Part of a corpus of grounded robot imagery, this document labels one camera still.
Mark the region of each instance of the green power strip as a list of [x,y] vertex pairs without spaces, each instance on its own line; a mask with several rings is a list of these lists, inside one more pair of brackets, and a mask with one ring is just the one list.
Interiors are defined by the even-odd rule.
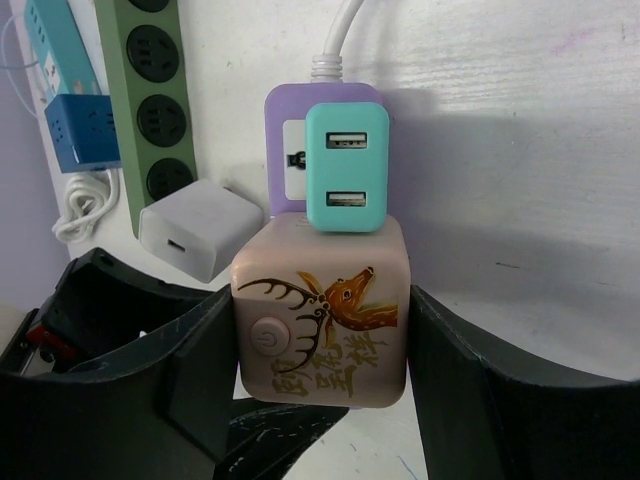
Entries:
[[133,233],[197,177],[178,0],[95,2]]

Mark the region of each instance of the power button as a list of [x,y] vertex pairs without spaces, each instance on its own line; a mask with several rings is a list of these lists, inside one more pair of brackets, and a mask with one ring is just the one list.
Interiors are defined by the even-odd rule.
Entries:
[[264,317],[251,327],[251,344],[262,355],[280,355],[289,345],[289,329],[277,318]]

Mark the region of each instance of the power cord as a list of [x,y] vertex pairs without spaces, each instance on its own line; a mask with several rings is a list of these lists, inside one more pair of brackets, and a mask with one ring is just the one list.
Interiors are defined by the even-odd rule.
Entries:
[[364,0],[344,0],[336,15],[331,30],[324,44],[322,55],[313,57],[311,67],[312,83],[342,82],[342,57],[340,52],[351,28],[351,23]]
[[22,16],[23,16],[22,13],[16,13],[15,15],[12,15],[11,18],[7,20],[7,23],[4,24],[4,27],[2,27],[2,33],[0,34],[0,53],[2,54],[2,62],[4,63],[4,65],[0,65],[0,70],[4,70],[7,73],[7,77],[9,77],[11,86],[13,87],[14,91],[16,92],[16,95],[20,99],[20,103],[22,103],[22,106],[32,116],[38,118],[38,114],[36,113],[36,111],[29,106],[29,102],[24,98],[24,95],[22,94],[22,92],[20,92],[20,89],[18,88],[18,85],[16,84],[16,81],[13,78],[13,74],[12,74],[13,70],[24,70],[26,68],[33,67],[38,64],[38,61],[35,60],[25,65],[8,65],[8,62],[7,62],[7,49],[6,49],[7,33],[9,32],[9,27],[11,27],[11,25],[16,21],[16,19]]
[[65,213],[52,229],[58,240],[80,243],[91,237],[96,224],[118,203],[117,170],[107,170],[107,182],[91,173],[71,177],[64,194]]

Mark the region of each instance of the deer illustration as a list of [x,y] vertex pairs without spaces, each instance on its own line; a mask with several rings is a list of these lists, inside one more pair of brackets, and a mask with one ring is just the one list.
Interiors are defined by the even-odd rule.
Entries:
[[298,340],[311,340],[313,342],[310,348],[296,350],[298,353],[304,353],[304,360],[295,367],[288,368],[280,373],[292,372],[309,363],[316,350],[318,350],[322,324],[325,321],[325,347],[329,347],[335,342],[334,321],[338,325],[356,332],[398,326],[397,304],[363,305],[367,290],[373,284],[375,278],[372,267],[367,267],[350,280],[339,278],[326,290],[322,288],[312,274],[307,272],[296,273],[306,284],[308,290],[277,278],[254,280],[238,288],[238,290],[242,290],[253,285],[266,284],[269,285],[269,288],[264,294],[268,295],[273,292],[275,287],[280,286],[284,287],[284,292],[276,297],[276,300],[282,300],[292,292],[297,292],[302,297],[302,301],[299,304],[289,307],[290,310],[300,310],[305,305],[317,306],[312,314],[300,315],[296,318],[296,320],[312,320],[317,327],[313,335],[298,337]]

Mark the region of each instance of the beige cube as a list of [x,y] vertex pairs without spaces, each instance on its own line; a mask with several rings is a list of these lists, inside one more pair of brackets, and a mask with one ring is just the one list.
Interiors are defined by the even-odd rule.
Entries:
[[371,234],[274,218],[232,263],[246,390],[271,402],[392,405],[405,386],[410,283],[392,217]]

